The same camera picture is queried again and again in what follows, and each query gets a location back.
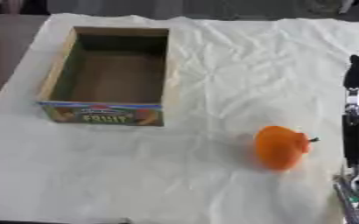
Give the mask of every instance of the floor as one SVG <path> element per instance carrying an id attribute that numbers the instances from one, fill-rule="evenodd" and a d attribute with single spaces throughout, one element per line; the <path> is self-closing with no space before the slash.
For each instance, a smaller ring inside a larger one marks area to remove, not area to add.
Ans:
<path id="1" fill-rule="evenodd" d="M 51 13 L 73 12 L 97 16 L 136 14 L 158 19 L 185 16 L 225 20 L 338 18 L 359 21 L 359 4 L 340 16 L 310 10 L 315 3 L 333 5 L 336 1 L 339 0 L 94 0 L 94 3 L 89 0 L 47 0 L 47 4 Z"/>

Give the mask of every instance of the fruit box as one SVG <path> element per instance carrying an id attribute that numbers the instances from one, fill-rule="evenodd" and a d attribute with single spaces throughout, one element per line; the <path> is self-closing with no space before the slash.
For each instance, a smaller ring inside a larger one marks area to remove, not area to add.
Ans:
<path id="1" fill-rule="evenodd" d="M 163 126 L 167 29 L 74 27 L 39 93 L 59 123 Z"/>

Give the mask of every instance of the pear stem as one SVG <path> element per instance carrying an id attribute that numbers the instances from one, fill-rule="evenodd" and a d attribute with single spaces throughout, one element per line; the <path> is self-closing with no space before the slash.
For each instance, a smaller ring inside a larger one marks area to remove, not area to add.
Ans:
<path id="1" fill-rule="evenodd" d="M 318 142 L 318 141 L 320 141 L 320 139 L 319 139 L 318 137 L 309 139 L 309 142 L 310 142 L 310 143 L 316 143 L 316 142 Z"/>

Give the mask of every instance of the cardboard box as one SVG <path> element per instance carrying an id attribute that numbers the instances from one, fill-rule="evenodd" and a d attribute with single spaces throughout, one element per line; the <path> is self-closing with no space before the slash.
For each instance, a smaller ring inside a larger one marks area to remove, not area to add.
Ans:
<path id="1" fill-rule="evenodd" d="M 167 29 L 74 27 L 39 94 L 59 123 L 163 125 Z"/>

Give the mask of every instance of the white sheet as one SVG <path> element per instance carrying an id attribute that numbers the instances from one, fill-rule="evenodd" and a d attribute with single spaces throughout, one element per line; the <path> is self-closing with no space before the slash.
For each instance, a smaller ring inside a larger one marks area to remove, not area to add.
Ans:
<path id="1" fill-rule="evenodd" d="M 34 99 L 73 25 L 171 28 L 164 128 L 46 118 Z M 51 16 L 0 92 L 0 219 L 341 223 L 331 175 L 352 53 L 359 23 L 330 19 Z M 250 144 L 269 124 L 321 141 L 293 170 L 266 171 Z"/>

